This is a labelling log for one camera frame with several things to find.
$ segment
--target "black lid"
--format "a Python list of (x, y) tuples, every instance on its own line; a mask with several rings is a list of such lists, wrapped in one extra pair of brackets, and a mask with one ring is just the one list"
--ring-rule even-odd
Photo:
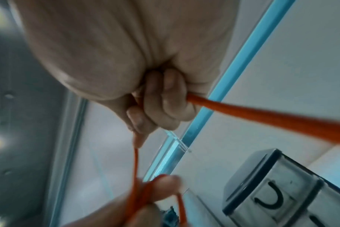
[(222, 202), (225, 215), (232, 214), (252, 193), (281, 156), (282, 152), (278, 149), (262, 150), (253, 153), (244, 162), (225, 186)]

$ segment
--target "blue glass edge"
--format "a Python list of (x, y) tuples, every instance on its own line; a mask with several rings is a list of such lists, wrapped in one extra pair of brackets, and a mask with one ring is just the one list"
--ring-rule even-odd
[[(251, 62), (294, 2), (295, 0), (274, 0), (271, 3), (223, 77), (210, 94), (210, 100), (220, 102), (224, 99), (231, 87), (235, 84), (247, 65)], [(182, 138), (182, 141), (186, 146), (189, 147), (192, 144), (211, 117), (212, 113), (212, 110), (206, 108), (202, 108), (199, 111)], [(168, 150), (166, 155), (170, 156), (167, 163), (162, 166), (162, 169), (153, 170), (152, 172), (148, 171), (146, 175), (153, 174), (154, 172), (157, 174), (171, 174), (184, 156), (184, 152), (179, 147), (173, 148), (169, 145), (166, 148), (164, 147), (164, 150)]]

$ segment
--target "orange cord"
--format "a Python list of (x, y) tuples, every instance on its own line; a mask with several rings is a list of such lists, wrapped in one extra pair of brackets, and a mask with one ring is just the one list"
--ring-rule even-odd
[[(235, 105), (224, 104), (220, 102), (214, 102), (196, 95), (188, 94), (188, 102), (192, 104), (207, 107), (211, 110), (218, 111), (227, 115), (234, 117), (264, 123), (266, 125), (272, 125), (275, 127), (291, 130), (294, 132), (299, 132), (305, 135), (314, 136), (319, 139), (331, 141), (340, 144), (340, 123), (314, 119), (305, 116), (296, 116), (293, 114), (278, 113), (267, 110), (258, 110), (248, 107), (239, 107)], [(154, 180), (147, 182), (143, 191), (141, 192), (141, 197), (137, 198), (137, 168), (139, 161), (138, 149), (134, 149), (134, 172), (133, 172), (133, 188), (129, 198), (129, 204), (127, 209), (127, 217), (130, 218), (135, 214), (140, 208), (145, 206), (150, 199), (153, 185), (160, 178), (166, 176), (164, 174), (159, 175), (154, 178)], [(181, 198), (181, 194), (177, 193), (177, 202), (179, 204), (179, 219), (180, 224), (187, 223), (185, 206)]]

